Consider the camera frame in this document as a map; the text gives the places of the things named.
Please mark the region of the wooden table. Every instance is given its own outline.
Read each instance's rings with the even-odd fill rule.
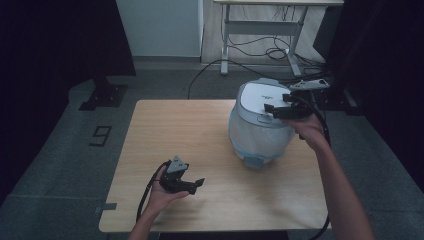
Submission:
[[[152,231],[240,231],[321,228],[327,216],[314,152],[293,139],[262,170],[245,167],[228,137],[234,100],[142,100],[100,220],[103,232],[129,232],[145,187],[174,155],[190,164],[182,180],[206,178],[195,195],[175,201]]]
[[[285,49],[287,59],[295,76],[301,76],[297,60],[294,56],[297,42],[302,32],[309,6],[342,6],[343,0],[214,0],[214,3],[225,5],[224,44],[221,52],[221,74],[228,74],[228,38],[230,34],[292,36],[290,48]],[[286,5],[302,6],[298,21],[240,21],[230,20],[231,5]]]

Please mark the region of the gray floor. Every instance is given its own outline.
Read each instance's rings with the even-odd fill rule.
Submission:
[[[112,83],[129,85],[119,108],[78,111],[94,88],[91,81],[70,91],[62,118],[0,209],[0,239],[126,239],[127,233],[100,232],[98,223],[134,106],[142,99],[186,98],[189,83],[199,72],[181,64],[161,64],[173,70],[139,65],[144,67],[137,77],[110,78]],[[284,74],[290,77],[290,71]],[[191,98],[233,99],[242,83],[259,77],[240,69],[225,77],[207,70],[193,85]],[[364,203],[377,238],[422,238],[423,193],[392,151],[364,117],[343,112],[326,112],[326,117],[333,149]],[[99,141],[92,136],[97,126],[112,127],[104,147],[89,146]],[[308,239],[315,232],[288,231],[291,240]],[[333,239],[331,230],[322,239]]]

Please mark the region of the hand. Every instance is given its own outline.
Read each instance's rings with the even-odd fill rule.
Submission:
[[[315,114],[300,120],[283,120],[283,123],[292,126],[314,150],[327,143],[321,123]]]
[[[152,210],[153,212],[159,213],[164,210],[169,203],[176,199],[180,199],[189,195],[189,192],[177,192],[177,193],[168,193],[163,189],[163,187],[159,184],[160,177],[163,172],[166,170],[166,166],[163,166],[152,185],[152,190],[150,192],[149,201],[146,206],[146,210]]]

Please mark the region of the white wall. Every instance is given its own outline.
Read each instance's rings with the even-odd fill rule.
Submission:
[[[133,56],[200,57],[203,0],[117,0]]]

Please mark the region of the black curtain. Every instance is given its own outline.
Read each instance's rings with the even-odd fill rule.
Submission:
[[[135,75],[115,0],[0,3],[1,201],[95,76]]]
[[[348,89],[424,190],[424,1],[346,0],[330,49]]]

